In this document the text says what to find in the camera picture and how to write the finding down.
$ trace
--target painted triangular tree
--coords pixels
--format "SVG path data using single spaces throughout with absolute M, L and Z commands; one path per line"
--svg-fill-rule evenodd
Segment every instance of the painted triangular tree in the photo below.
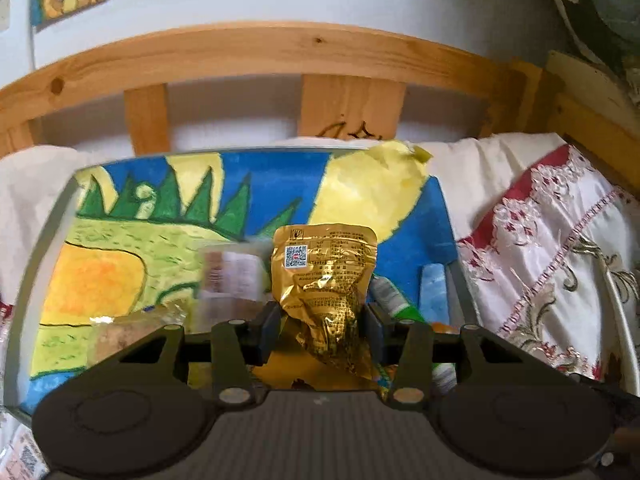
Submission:
M 89 182 L 89 189 L 82 201 L 82 205 L 78 210 L 78 216 L 87 216 L 89 218 L 104 217 L 104 199 L 102 198 L 102 189 L 100 184 L 92 175 Z
M 166 177 L 158 188 L 156 194 L 156 206 L 151 213 L 151 220 L 174 220 L 180 218 L 180 190 L 178 188 L 178 180 L 175 176 L 175 170 L 171 166 L 167 171 Z
M 298 206 L 300 205 L 301 200 L 302 199 L 300 198 L 295 199 L 293 202 L 291 202 L 291 204 L 286 206 L 286 208 L 284 208 L 281 212 L 274 216 L 273 219 L 269 220 L 269 222 L 267 222 L 267 225 L 260 229 L 257 237 L 271 239 L 273 238 L 273 235 L 279 227 L 282 227 L 283 225 L 289 225 L 294 213 L 296 212 L 296 209 L 298 209 Z
M 124 187 L 118 195 L 109 216 L 123 220 L 133 220 L 140 208 L 140 201 L 136 197 L 136 183 L 129 173 L 124 181 Z
M 251 174 L 247 173 L 236 194 L 226 203 L 213 225 L 222 234 L 242 240 L 251 197 Z
M 213 172 L 211 168 L 207 170 L 200 187 L 184 212 L 184 221 L 190 224 L 208 226 L 211 210 L 211 186 L 213 185 Z

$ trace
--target blue eraser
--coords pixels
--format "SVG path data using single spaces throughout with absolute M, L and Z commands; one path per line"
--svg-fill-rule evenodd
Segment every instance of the blue eraser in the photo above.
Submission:
M 422 268 L 418 310 L 427 323 L 449 324 L 447 280 L 443 264 L 429 264 Z

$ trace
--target crumpled gold wrapper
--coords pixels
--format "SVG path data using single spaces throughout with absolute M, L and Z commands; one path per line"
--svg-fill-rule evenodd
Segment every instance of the crumpled gold wrapper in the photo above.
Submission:
M 370 378 L 357 318 L 376 266 L 376 234 L 346 224 L 292 225 L 276 231 L 273 245 L 273 297 L 299 320 L 299 343 L 322 362 Z

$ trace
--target wooden bed frame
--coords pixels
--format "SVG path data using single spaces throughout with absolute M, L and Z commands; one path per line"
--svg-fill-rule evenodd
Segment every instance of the wooden bed frame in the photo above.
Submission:
M 301 74 L 301 136 L 391 139 L 407 84 L 488 102 L 479 137 L 557 132 L 606 176 L 640 190 L 640 140 L 564 93 L 532 64 L 499 64 L 462 50 L 368 28 L 234 22 L 178 28 L 100 46 L 0 90 L 0 156 L 42 143 L 39 118 L 124 92 L 137 155 L 172 150 L 166 85 L 196 78 Z

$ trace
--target bed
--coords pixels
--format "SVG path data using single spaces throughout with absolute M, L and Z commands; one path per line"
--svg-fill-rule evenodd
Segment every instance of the bed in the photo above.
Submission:
M 54 249 L 35 251 L 31 259 L 24 249 L 16 251 L 11 264 L 5 264 L 11 268 L 0 269 L 2 286 L 11 276 L 17 298 L 9 300 L 15 303 L 14 328 L 4 391 L 13 413 L 28 422 L 18 386 L 29 377 L 19 362 L 30 355 L 35 336 L 27 327 L 38 323 L 43 301 L 24 283 L 18 294 L 18 282 L 23 270 L 30 285 L 44 267 L 50 276 L 66 232 L 40 229 L 47 216 L 58 226 L 71 222 L 73 212 L 66 209 L 71 192 L 62 209 L 56 197 L 65 193 L 71 173 L 95 164 L 73 150 L 39 147 L 45 139 L 38 118 L 123 92 L 136 156 L 161 155 L 172 151 L 168 83 L 264 74 L 302 75 L 299 139 L 288 143 L 290 150 L 359 150 L 393 139 L 409 84 L 485 100 L 478 140 L 424 146 L 433 155 L 428 171 L 440 182 L 458 259 L 476 304 L 473 321 L 558 369 L 597 379 L 608 375 L 640 394 L 638 278 L 633 269 L 640 262 L 634 199 L 640 192 L 640 139 L 581 105 L 564 91 L 558 76 L 520 60 L 499 64 L 366 28 L 235 22 L 107 44 L 0 90 L 0 156 L 8 155 L 0 174 L 3 168 L 5 175 L 15 173 L 29 153 L 52 175 L 46 184 L 41 177 L 33 181 L 50 189 L 40 208 L 34 206 L 35 227 L 25 228 L 20 242 L 28 253 L 43 240 L 47 249 Z M 12 205 L 30 185 L 26 170 L 14 180 L 13 191 L 5 195 Z M 13 207 L 8 213 L 5 225 L 23 222 L 24 209 Z M 523 252 L 531 250 L 543 257 Z M 46 285 L 47 278 L 40 279 Z M 596 282 L 602 282 L 596 290 L 584 285 Z M 581 307 L 585 301 L 587 309 Z M 463 318 L 457 325 L 470 321 L 465 313 Z M 322 370 L 303 359 L 293 362 L 319 381 L 315 386 L 327 387 Z M 291 378 L 282 380 L 290 383 Z M 340 378 L 334 386 L 350 384 L 349 378 Z

